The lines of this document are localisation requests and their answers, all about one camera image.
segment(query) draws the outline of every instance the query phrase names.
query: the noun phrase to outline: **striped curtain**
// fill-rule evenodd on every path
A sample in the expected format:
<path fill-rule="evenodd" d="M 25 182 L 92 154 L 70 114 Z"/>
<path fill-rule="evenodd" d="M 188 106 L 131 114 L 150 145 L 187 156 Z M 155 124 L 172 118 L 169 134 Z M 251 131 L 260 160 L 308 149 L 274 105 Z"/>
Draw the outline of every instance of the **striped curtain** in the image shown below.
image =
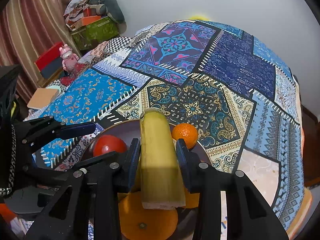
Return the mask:
<path fill-rule="evenodd" d="M 42 76 L 35 60 L 63 41 L 79 54 L 63 14 L 71 0 L 10 0 L 0 13 L 0 65 L 21 64 L 17 93 L 28 103 Z"/>

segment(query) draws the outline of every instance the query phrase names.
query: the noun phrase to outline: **red tomato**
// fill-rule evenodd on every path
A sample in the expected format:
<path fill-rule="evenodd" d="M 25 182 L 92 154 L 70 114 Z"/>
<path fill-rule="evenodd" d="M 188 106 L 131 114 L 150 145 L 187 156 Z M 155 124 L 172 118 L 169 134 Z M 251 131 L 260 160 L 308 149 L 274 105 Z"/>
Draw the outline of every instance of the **red tomato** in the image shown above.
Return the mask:
<path fill-rule="evenodd" d="M 99 156 L 101 154 L 116 151 L 118 153 L 124 153 L 127 150 L 127 146 L 123 140 L 113 135 L 102 135 L 93 149 L 93 156 Z"/>

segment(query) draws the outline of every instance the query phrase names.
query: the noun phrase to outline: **pink bear figurine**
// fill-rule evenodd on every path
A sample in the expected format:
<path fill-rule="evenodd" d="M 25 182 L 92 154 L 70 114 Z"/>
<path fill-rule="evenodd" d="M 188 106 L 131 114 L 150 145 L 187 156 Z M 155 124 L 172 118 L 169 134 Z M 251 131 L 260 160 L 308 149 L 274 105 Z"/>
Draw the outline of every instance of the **pink bear figurine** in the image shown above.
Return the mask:
<path fill-rule="evenodd" d="M 60 56 L 62 57 L 62 66 L 65 71 L 69 74 L 72 73 L 75 64 L 78 62 L 79 57 L 77 54 L 72 53 L 72 49 L 68 44 L 64 44 L 63 47 L 59 48 Z"/>

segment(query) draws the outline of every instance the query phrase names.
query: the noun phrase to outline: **pink patch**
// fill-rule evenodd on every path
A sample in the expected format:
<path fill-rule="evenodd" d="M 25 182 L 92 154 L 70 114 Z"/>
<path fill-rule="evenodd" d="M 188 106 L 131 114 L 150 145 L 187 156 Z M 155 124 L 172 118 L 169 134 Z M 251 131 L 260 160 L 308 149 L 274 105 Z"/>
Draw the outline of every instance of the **pink patch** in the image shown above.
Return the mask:
<path fill-rule="evenodd" d="M 184 58 L 184 57 L 189 57 L 189 56 L 190 55 L 178 54 L 177 57 L 175 57 L 173 60 L 179 59 L 179 58 Z"/>
<path fill-rule="evenodd" d="M 193 34 L 191 34 L 190 40 L 199 42 L 198 39 Z"/>
<path fill-rule="evenodd" d="M 150 45 L 150 51 L 151 51 L 152 55 L 154 55 L 157 50 L 158 50 L 158 48 L 155 48 L 152 45 Z"/>
<path fill-rule="evenodd" d="M 166 34 L 168 34 L 168 35 L 170 35 L 170 34 L 173 33 L 173 32 L 174 32 L 174 30 L 162 31 L 162 33 L 166 33 Z"/>

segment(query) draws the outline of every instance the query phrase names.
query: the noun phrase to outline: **wall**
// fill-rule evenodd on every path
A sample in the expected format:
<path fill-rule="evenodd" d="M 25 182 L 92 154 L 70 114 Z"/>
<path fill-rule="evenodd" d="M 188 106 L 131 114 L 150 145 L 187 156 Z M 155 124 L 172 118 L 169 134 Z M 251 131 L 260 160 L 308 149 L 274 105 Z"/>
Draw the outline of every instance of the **wall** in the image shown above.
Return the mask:
<path fill-rule="evenodd" d="M 320 120 L 320 26 L 304 0 L 117 0 L 132 37 L 145 26 L 203 15 L 256 36 L 291 68 Z"/>

